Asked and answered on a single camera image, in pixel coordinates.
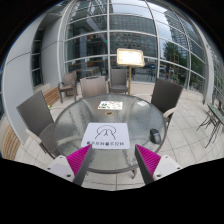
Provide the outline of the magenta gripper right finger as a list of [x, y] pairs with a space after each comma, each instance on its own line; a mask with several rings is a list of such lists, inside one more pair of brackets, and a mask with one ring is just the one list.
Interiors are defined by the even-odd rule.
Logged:
[[135, 145], [135, 156], [145, 184], [152, 183], [181, 169], [170, 156], [160, 156], [151, 150]]

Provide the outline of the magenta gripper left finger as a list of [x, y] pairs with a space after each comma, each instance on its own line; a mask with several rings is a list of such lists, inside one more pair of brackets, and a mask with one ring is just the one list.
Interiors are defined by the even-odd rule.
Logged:
[[47, 171], [81, 186], [93, 155], [91, 145], [87, 145], [69, 156], [60, 155], [47, 167]]

